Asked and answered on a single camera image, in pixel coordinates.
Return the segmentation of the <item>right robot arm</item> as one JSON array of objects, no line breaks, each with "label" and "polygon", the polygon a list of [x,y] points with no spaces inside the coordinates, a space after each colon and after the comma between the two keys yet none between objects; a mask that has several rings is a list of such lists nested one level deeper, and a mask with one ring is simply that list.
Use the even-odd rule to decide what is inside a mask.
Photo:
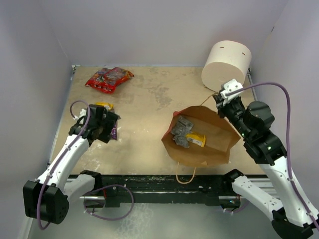
[{"label": "right robot arm", "polygon": [[309,201],[296,179],[289,178],[287,151],[281,140],[270,131],[275,120],[269,106],[253,101],[244,107],[241,98],[228,103],[214,95],[218,114],[227,118],[243,137],[249,156],[266,173],[277,195],[274,197],[252,183],[247,176],[234,169],[226,174],[222,191],[237,193],[263,212],[275,232],[283,239],[308,239],[319,224],[319,212]]}]

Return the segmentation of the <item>large red snack bag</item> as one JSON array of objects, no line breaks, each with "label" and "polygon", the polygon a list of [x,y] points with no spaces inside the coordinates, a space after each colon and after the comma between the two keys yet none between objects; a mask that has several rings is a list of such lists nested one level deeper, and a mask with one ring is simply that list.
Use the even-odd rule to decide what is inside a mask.
[{"label": "large red snack bag", "polygon": [[91,87],[105,94],[112,94],[119,85],[132,77],[134,74],[131,71],[120,67],[102,68],[90,77],[85,83],[85,87]]}]

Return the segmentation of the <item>purple chocolate candy packet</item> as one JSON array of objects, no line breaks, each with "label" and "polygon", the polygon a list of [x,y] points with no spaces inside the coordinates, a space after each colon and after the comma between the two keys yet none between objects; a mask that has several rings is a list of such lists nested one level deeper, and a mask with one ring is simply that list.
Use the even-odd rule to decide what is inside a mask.
[{"label": "purple chocolate candy packet", "polygon": [[111,139],[117,140],[117,124],[114,125],[111,131]]}]

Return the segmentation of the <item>silver candy packet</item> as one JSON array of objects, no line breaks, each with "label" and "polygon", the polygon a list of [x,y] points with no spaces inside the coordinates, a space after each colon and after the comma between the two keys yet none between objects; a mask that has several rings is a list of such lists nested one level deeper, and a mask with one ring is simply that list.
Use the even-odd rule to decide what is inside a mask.
[{"label": "silver candy packet", "polygon": [[171,134],[173,135],[183,135],[186,136],[189,133],[192,133],[192,128],[194,127],[194,123],[189,121],[187,118],[183,116],[179,116],[177,118],[177,122],[175,126],[171,129]]},{"label": "silver candy packet", "polygon": [[176,145],[182,146],[184,148],[189,148],[189,143],[188,143],[188,140],[185,136],[175,135],[172,139],[174,140]]}]

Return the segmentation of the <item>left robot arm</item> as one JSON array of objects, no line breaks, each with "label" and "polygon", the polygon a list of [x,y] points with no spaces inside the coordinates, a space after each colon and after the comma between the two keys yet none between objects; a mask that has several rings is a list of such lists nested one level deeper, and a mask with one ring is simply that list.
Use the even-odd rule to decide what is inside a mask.
[{"label": "left robot arm", "polygon": [[70,184],[67,180],[94,141],[108,143],[112,139],[112,130],[120,117],[103,105],[90,104],[73,118],[76,123],[58,155],[38,178],[28,180],[22,190],[26,216],[39,222],[60,224],[72,202],[87,192],[98,195],[103,188],[100,173],[92,171],[81,173]]}]

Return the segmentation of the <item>red paper bag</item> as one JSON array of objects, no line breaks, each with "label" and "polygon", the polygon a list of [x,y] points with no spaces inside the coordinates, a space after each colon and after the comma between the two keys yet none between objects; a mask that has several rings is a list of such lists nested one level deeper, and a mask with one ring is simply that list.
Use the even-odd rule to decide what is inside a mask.
[{"label": "red paper bag", "polygon": [[180,181],[178,167],[175,178],[179,184],[193,181],[198,168],[215,167],[229,162],[230,150],[240,135],[218,113],[201,103],[173,113],[170,125],[161,141],[168,155],[193,168],[191,179]]}]

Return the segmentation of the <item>yellow candy packet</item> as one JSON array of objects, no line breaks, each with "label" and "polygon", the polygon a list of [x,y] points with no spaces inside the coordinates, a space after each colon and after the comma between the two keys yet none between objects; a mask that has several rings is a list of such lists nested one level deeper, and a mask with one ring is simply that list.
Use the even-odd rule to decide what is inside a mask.
[{"label": "yellow candy packet", "polygon": [[107,102],[96,102],[96,105],[103,106],[106,108],[108,111],[112,110],[114,108],[113,104],[107,103]]},{"label": "yellow candy packet", "polygon": [[204,147],[206,144],[206,136],[198,133],[189,133],[186,135],[188,142],[194,143],[200,147]]}]

